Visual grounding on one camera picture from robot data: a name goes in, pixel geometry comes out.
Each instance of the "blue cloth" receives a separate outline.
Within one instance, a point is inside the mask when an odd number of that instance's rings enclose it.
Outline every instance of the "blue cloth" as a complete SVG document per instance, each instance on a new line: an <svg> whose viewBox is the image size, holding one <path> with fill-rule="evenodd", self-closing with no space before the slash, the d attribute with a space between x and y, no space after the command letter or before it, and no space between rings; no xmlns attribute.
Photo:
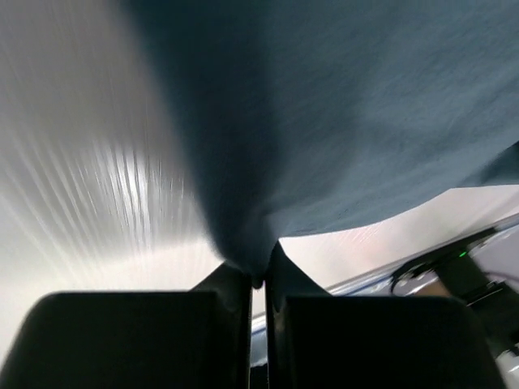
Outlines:
<svg viewBox="0 0 519 389"><path fill-rule="evenodd" d="M519 180L518 0L130 0L208 227L279 237Z"/></svg>

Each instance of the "cloth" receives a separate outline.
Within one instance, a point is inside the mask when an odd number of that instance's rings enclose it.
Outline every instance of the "cloth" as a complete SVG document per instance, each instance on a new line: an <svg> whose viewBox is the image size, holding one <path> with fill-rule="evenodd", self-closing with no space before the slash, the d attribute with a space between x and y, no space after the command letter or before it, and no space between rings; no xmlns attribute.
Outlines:
<svg viewBox="0 0 519 389"><path fill-rule="evenodd" d="M279 237L519 182L519 1L130 0L214 242L260 279Z"/></svg>

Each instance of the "teal fabric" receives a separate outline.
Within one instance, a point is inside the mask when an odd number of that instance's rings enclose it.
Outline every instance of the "teal fabric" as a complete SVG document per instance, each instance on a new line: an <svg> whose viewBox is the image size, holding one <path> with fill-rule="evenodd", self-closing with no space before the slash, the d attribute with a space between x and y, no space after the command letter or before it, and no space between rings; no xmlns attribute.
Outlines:
<svg viewBox="0 0 519 389"><path fill-rule="evenodd" d="M130 0L221 253L519 182L518 0Z"/></svg>

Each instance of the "white surface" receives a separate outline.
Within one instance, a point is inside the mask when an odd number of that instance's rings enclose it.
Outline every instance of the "white surface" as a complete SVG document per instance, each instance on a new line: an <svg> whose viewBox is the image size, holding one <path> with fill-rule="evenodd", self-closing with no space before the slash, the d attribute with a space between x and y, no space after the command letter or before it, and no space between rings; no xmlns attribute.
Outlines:
<svg viewBox="0 0 519 389"><path fill-rule="evenodd" d="M115 4L0 0L0 360L47 293L188 289L218 264L158 86ZM283 245L329 286L517 211L516 186L453 190Z"/></svg>

